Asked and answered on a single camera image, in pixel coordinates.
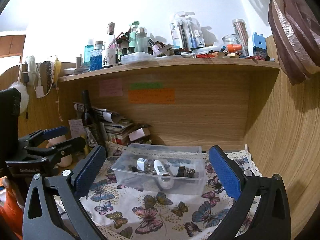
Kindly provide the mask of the toothbrush blister pack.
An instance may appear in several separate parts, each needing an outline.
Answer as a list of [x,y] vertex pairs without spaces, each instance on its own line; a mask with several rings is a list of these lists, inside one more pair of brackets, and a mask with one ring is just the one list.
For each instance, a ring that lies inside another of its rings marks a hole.
[[194,12],[185,11],[174,15],[174,20],[170,24],[174,48],[193,50],[205,47],[200,23],[194,16]]

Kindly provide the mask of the white charger plug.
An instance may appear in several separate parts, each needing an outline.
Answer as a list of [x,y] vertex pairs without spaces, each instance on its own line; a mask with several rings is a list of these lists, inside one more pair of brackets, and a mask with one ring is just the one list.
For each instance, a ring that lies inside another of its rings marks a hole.
[[136,162],[137,170],[141,172],[147,172],[150,170],[150,164],[148,159],[145,158],[139,158]]

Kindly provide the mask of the stack of papers and magazines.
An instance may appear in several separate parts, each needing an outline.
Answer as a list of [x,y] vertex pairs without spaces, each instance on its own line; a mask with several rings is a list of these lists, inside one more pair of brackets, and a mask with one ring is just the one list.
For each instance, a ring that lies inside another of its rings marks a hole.
[[[100,121],[101,132],[104,140],[118,145],[127,146],[132,142],[129,140],[129,133],[134,132],[140,128],[147,127],[146,124],[135,124],[131,119],[127,119],[120,114],[109,111],[107,109],[100,109],[92,107],[96,112],[98,120]],[[152,144],[151,133],[149,136],[133,141],[140,144]]]

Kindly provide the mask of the blue glass bottle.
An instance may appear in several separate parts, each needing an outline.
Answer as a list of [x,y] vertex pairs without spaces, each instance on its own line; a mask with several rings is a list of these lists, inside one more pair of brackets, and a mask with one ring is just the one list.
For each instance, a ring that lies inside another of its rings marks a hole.
[[94,49],[91,51],[90,70],[100,70],[103,68],[103,41],[96,41]]

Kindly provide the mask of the white thermometer device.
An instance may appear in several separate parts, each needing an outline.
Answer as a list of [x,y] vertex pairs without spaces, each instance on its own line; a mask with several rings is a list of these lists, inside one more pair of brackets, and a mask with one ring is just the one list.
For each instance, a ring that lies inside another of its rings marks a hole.
[[164,167],[163,163],[160,160],[156,159],[153,162],[153,167],[158,176],[158,183],[161,186],[161,188],[164,190],[171,189],[174,185],[174,180],[172,178],[171,173],[168,172]]

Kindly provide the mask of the dark wine bottle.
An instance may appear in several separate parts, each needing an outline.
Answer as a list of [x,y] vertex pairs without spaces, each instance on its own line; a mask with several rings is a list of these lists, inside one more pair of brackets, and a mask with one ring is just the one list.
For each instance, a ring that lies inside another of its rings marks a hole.
[[84,112],[81,116],[83,125],[84,127],[88,127],[97,144],[105,147],[105,141],[101,132],[100,122],[96,112],[91,106],[88,90],[82,91],[82,100],[84,103]]

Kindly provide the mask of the orange sticky note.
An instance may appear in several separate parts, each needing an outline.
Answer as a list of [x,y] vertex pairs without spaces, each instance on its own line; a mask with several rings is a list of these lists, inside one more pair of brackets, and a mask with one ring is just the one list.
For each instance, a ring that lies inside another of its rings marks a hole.
[[129,103],[136,104],[175,104],[175,90],[171,88],[161,89],[137,89],[128,91]]

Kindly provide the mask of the clear jar with sticks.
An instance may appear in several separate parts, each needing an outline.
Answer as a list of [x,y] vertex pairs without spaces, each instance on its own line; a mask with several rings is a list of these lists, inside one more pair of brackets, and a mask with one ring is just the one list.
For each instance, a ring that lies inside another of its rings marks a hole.
[[247,47],[249,35],[248,35],[247,29],[246,29],[245,21],[243,19],[236,18],[236,19],[232,20],[232,25],[233,25],[233,28],[234,28],[236,35],[239,36],[242,44],[245,47]]

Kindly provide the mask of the small white cardboard box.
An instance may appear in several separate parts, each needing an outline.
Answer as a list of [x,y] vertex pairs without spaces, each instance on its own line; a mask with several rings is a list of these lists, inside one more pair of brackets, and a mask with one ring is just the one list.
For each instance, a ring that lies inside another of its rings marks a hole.
[[129,133],[129,140],[131,142],[136,141],[138,139],[147,137],[150,135],[150,131],[147,127],[140,128],[134,132]]

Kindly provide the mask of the clear flat plastic container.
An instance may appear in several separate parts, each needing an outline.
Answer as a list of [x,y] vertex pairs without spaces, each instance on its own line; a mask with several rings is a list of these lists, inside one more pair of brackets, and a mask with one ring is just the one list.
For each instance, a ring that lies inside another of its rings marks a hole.
[[132,64],[135,62],[152,61],[155,57],[145,52],[129,53],[121,57],[121,64]]

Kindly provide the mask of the teal pump bottle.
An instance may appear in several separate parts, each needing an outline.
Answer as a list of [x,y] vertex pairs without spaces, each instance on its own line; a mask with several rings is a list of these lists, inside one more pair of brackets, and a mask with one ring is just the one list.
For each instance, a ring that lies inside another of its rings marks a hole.
[[139,26],[139,21],[135,21],[130,25],[129,31],[129,53],[134,53],[136,48],[136,30]]

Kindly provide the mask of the pink sticky note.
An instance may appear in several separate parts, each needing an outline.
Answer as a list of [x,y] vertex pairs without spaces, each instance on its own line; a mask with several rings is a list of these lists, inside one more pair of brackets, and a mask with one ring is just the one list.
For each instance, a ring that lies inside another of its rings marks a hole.
[[99,81],[99,96],[123,96],[121,79],[107,79]]

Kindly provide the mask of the wooden shelf board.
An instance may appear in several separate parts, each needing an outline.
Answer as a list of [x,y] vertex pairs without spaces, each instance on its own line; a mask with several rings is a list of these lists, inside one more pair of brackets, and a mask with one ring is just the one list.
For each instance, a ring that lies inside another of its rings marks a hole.
[[59,78],[60,82],[68,82],[77,79],[85,79],[102,75],[127,73],[145,74],[155,72],[191,72],[191,71],[259,71],[259,70],[279,70],[277,62],[261,61],[253,59],[233,59],[233,58],[182,58],[170,57],[168,59],[159,59],[132,64],[118,65],[111,68],[94,70],[92,72],[78,75],[67,75]]

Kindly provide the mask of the black round bell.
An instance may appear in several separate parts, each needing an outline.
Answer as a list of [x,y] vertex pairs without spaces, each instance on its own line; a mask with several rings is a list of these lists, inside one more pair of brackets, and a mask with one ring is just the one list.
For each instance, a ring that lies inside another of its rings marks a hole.
[[193,168],[187,168],[185,166],[180,166],[178,168],[177,176],[181,178],[197,178],[199,173]]

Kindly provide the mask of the blue plastic sharpener box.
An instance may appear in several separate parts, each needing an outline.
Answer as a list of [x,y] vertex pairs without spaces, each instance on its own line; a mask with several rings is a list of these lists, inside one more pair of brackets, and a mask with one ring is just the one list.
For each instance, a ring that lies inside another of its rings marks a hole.
[[254,56],[267,57],[267,45],[266,39],[263,34],[257,34],[254,32],[252,35],[252,54]]

